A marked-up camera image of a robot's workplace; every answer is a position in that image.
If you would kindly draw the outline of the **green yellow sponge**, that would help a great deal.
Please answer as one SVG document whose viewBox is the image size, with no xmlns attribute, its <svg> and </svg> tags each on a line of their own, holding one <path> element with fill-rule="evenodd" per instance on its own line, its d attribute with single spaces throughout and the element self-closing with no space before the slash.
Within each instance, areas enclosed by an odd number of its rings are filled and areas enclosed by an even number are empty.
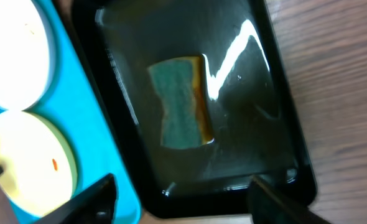
<svg viewBox="0 0 367 224">
<path fill-rule="evenodd" d="M 214 140 L 203 91 L 203 59 L 177 57 L 147 68 L 162 103 L 160 144 L 190 149 Z"/>
</svg>

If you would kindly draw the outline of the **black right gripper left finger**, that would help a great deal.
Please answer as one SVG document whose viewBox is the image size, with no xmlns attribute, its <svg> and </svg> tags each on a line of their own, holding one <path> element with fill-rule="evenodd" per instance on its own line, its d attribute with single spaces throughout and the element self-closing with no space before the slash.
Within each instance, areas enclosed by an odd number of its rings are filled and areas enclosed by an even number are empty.
<svg viewBox="0 0 367 224">
<path fill-rule="evenodd" d="M 118 191 L 107 174 L 35 224 L 112 224 Z"/>
</svg>

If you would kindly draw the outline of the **yellow green plate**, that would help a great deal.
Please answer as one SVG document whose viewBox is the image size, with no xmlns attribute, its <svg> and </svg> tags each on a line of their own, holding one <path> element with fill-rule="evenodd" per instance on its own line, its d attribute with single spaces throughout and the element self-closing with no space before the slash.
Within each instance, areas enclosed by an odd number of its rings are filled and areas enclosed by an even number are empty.
<svg viewBox="0 0 367 224">
<path fill-rule="evenodd" d="M 43 217 L 68 202 L 78 172 L 69 143 L 47 119 L 24 111 L 0 114 L 0 188 L 23 211 Z"/>
</svg>

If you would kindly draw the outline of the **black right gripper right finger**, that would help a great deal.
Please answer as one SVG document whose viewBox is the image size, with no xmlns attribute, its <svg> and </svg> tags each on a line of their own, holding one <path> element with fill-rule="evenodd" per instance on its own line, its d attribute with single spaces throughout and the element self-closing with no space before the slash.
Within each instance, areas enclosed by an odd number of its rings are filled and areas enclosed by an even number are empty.
<svg viewBox="0 0 367 224">
<path fill-rule="evenodd" d="M 247 207 L 254 224 L 330 224 L 257 175 L 251 177 Z"/>
</svg>

